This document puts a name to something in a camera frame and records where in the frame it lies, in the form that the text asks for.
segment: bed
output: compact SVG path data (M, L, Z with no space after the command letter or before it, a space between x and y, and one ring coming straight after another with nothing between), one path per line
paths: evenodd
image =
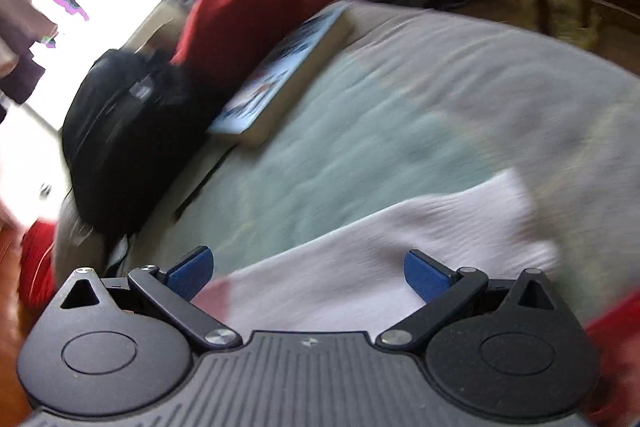
M346 47L279 132L238 148L175 221L228 145L211 138L132 242L121 270L209 246L218 274L399 201L515 167L562 251L554 274L581 318L640 275L638 78L498 23L343 0Z

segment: triangular cutout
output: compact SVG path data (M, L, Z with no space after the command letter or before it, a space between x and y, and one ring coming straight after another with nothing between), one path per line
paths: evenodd
M551 299L546 294L543 285L537 281L529 281L518 304L526 308L537 308L539 310L556 309L553 302L551 302Z
M70 310L73 308L83 308L85 306L95 306L99 302L91 283L87 279L81 279L76 281L74 287L71 288L71 291L60 307L65 310Z

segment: chair leg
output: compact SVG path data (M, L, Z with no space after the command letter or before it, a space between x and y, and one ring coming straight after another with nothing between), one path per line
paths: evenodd
M591 23L591 0L580 0L580 21L583 28L588 28Z
M551 35L551 10L549 0L536 0L538 9L538 31L545 35Z

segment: blue gripper pad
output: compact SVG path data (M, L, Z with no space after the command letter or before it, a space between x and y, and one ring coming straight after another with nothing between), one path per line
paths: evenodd
M213 269L213 253L207 247L197 247L184 261L167 271L164 284L190 301L211 280Z
M426 303L451 288L455 276L456 272L419 250L404 256L404 280Z

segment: black bag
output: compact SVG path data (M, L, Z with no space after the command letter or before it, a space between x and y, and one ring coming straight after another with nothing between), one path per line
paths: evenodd
M96 60L62 126L81 219L110 239L139 231L226 98L158 54Z

